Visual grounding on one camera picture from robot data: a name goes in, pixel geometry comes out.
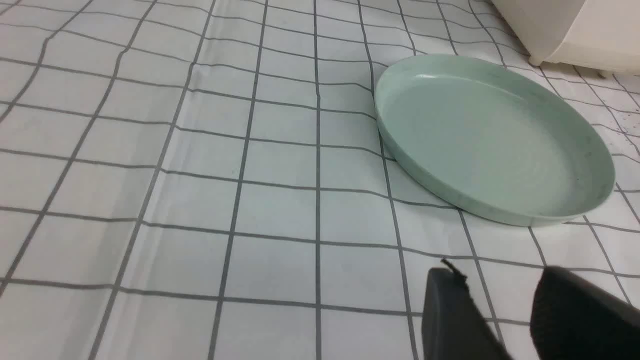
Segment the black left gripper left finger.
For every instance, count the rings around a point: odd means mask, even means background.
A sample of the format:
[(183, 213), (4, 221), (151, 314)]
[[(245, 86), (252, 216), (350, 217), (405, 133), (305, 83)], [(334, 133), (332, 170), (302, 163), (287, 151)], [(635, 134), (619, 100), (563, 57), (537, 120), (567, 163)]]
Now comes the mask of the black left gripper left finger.
[(448, 259), (428, 271), (422, 312), (425, 360), (510, 360), (475, 304), (467, 276)]

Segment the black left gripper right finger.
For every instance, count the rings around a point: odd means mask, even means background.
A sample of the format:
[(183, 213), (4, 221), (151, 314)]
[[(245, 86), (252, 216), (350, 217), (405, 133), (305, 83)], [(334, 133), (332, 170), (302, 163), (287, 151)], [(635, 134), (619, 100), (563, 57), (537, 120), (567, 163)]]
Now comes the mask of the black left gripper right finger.
[(640, 312), (559, 266), (535, 288), (530, 335), (542, 360), (637, 360)]

